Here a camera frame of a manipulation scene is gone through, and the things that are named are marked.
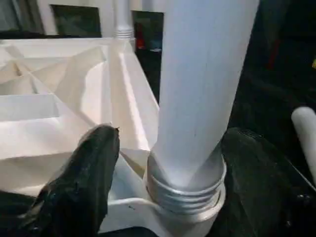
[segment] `white rod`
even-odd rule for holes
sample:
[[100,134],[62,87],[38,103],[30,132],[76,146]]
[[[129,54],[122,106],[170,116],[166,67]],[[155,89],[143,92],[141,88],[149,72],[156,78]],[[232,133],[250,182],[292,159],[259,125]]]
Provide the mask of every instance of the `white rod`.
[[37,0],[37,3],[39,6],[39,14],[43,23],[45,34],[57,35],[53,10],[48,0]]
[[185,186],[227,129],[258,0],[172,0],[165,14],[158,141],[168,182]]
[[292,121],[316,184],[316,114],[311,108],[299,107],[292,113]]
[[129,0],[113,0],[115,36],[118,39],[134,38],[134,27]]

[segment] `red object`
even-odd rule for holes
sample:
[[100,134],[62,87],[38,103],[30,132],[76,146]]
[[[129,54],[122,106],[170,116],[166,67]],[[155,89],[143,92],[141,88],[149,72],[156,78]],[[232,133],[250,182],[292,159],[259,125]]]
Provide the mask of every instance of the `red object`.
[[136,47],[139,49],[145,48],[145,40],[142,31],[142,25],[136,23]]
[[279,40],[279,39],[277,39],[273,44],[270,58],[269,58],[268,65],[267,65],[267,68],[269,70],[272,70],[274,67],[280,44],[281,44],[281,40]]

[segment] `black surface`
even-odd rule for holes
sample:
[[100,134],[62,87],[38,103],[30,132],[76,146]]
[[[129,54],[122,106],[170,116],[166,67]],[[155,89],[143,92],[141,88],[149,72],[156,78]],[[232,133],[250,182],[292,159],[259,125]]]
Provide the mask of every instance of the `black surface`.
[[227,199],[209,236],[315,236],[316,190],[283,153],[239,128],[227,131],[222,150]]
[[299,106],[316,110],[315,44],[284,41],[272,71],[245,64],[229,127],[250,129],[278,149],[311,180],[291,122]]
[[26,213],[34,200],[33,197],[0,191],[0,236],[7,236],[9,229],[21,224],[22,218],[18,216]]
[[136,55],[147,77],[156,100],[159,102],[161,53],[137,49]]
[[316,1],[292,0],[280,32],[280,38],[315,42]]
[[101,37],[97,7],[51,5],[58,34],[80,37]]

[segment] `white pole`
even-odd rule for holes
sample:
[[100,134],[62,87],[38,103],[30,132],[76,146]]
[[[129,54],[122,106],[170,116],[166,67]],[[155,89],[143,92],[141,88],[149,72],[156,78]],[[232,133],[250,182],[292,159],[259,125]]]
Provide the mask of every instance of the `white pole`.
[[171,186],[189,185],[227,129],[258,1],[169,2],[153,154]]
[[316,185],[316,114],[311,108],[299,107],[292,121]]
[[117,39],[133,39],[134,27],[129,0],[113,0],[115,12],[115,36]]
[[48,0],[37,0],[37,3],[39,6],[39,14],[43,23],[45,34],[57,35],[53,10]]
[[101,24],[101,34],[103,38],[114,37],[114,7],[112,0],[93,0],[94,4],[99,8],[99,17]]

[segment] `white plastic tray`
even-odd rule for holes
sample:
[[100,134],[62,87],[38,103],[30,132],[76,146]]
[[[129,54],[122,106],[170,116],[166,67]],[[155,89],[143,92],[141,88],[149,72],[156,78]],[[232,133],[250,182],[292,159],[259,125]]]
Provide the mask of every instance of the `white plastic tray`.
[[37,195],[101,123],[119,127],[121,153],[142,174],[158,105],[128,41],[1,41],[0,190]]

